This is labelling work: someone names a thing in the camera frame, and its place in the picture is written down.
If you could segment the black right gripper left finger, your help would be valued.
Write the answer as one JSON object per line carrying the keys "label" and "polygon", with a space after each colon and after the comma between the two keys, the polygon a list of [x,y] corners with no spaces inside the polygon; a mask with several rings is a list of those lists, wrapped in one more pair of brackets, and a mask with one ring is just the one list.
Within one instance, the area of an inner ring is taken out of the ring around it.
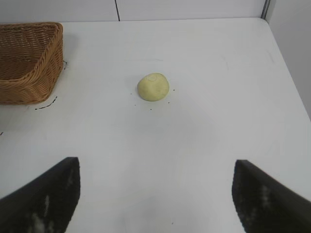
{"label": "black right gripper left finger", "polygon": [[0,231],[64,233],[80,192],[79,160],[67,157],[0,200]]}

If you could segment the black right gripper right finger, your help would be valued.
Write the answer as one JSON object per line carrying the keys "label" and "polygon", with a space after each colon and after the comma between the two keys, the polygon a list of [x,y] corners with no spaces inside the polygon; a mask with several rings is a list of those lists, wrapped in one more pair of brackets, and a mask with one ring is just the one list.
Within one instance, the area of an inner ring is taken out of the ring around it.
{"label": "black right gripper right finger", "polygon": [[232,199],[247,233],[309,233],[311,203],[247,160],[237,160]]}

